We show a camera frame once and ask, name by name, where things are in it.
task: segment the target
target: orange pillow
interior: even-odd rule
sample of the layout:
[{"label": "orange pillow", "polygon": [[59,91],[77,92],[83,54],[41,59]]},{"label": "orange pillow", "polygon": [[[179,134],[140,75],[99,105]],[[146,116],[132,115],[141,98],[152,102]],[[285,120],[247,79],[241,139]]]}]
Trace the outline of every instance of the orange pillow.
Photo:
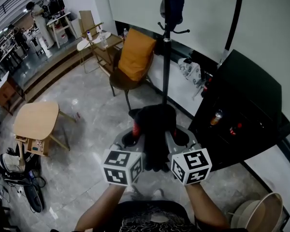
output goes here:
[{"label": "orange pillow", "polygon": [[145,74],[156,40],[130,29],[127,35],[118,67],[131,80],[139,81]]}]

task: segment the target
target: chair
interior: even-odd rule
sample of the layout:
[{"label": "chair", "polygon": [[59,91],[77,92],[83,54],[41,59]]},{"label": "chair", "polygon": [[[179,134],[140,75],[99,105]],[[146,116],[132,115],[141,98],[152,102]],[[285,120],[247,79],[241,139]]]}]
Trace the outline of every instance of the chair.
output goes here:
[{"label": "chair", "polygon": [[93,49],[95,48],[95,45],[92,42],[90,42],[88,39],[87,31],[89,31],[91,33],[92,39],[95,40],[99,35],[99,33],[97,32],[97,27],[99,27],[99,29],[101,29],[100,25],[102,25],[103,22],[95,25],[90,10],[80,10],[79,14],[81,16],[80,27],[81,27],[81,31],[82,31],[82,37],[84,39],[77,44],[77,50],[81,56],[81,59],[83,60],[83,62],[81,62],[81,59],[80,59],[80,64],[83,65],[84,71],[87,74],[87,73],[90,73],[90,72],[95,70],[95,69],[93,69],[89,72],[86,72],[86,68],[85,68],[85,61],[84,61],[84,56],[83,56],[82,51],[88,47],[91,47],[91,50],[94,54]]},{"label": "chair", "polygon": [[143,77],[139,81],[133,81],[131,80],[126,74],[124,74],[119,68],[118,63],[121,57],[122,49],[120,49],[114,56],[113,60],[113,72],[110,75],[110,85],[112,88],[113,96],[115,97],[114,87],[117,89],[121,89],[125,92],[126,101],[128,104],[129,111],[131,111],[131,106],[128,98],[128,92],[131,89],[135,89],[142,85],[142,83],[148,79],[149,82],[152,84],[150,78],[147,76],[147,73],[149,71],[149,68],[152,64],[152,61],[154,59],[154,52],[151,53],[149,61],[146,65]]}]

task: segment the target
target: stairs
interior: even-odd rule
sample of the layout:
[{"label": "stairs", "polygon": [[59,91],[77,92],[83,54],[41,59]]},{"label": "stairs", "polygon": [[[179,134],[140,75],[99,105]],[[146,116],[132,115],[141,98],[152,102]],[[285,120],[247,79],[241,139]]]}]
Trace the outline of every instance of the stairs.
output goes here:
[{"label": "stairs", "polygon": [[[83,50],[84,61],[92,57],[90,47]],[[36,100],[53,83],[80,64],[80,55],[76,46],[54,57],[41,71],[35,74],[25,85],[24,93],[27,103]]]}]

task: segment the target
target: white box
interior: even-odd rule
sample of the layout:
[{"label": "white box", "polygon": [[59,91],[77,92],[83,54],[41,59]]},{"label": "white box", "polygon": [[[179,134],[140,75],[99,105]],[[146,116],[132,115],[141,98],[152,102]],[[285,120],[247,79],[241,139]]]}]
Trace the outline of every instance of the white box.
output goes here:
[{"label": "white box", "polygon": [[130,186],[143,171],[142,153],[106,149],[101,170],[106,182]]},{"label": "white box", "polygon": [[171,171],[183,185],[205,180],[212,168],[206,148],[172,156]]}]

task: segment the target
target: table leg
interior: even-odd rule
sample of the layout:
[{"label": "table leg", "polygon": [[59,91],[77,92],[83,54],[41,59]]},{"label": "table leg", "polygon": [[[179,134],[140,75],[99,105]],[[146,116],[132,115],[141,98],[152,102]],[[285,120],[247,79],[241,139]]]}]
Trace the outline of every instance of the table leg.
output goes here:
[{"label": "table leg", "polygon": [[59,44],[59,41],[58,41],[58,37],[57,37],[57,34],[56,34],[55,24],[54,23],[52,23],[52,28],[53,28],[54,35],[55,35],[55,40],[57,42],[57,46],[58,46],[58,49],[59,49],[60,48],[60,44]]},{"label": "table leg", "polygon": [[76,33],[74,31],[74,28],[72,27],[71,22],[69,21],[69,19],[67,18],[67,16],[65,16],[64,18],[66,19],[66,22],[69,25],[70,31],[72,32],[72,34],[74,35],[74,37],[77,39]]},{"label": "table leg", "polygon": [[73,121],[74,123],[76,123],[76,119],[70,117],[69,115],[65,114],[64,112],[62,112],[61,110],[59,110],[59,114],[61,114],[62,116],[68,118],[69,120]]},{"label": "table leg", "polygon": [[65,148],[65,149],[67,149],[67,150],[70,151],[70,149],[69,149],[66,145],[64,145],[62,142],[60,142],[60,141],[59,141],[56,137],[54,137],[52,134],[50,134],[49,137],[50,137],[51,139],[53,139],[57,144],[59,144],[62,148]]}]

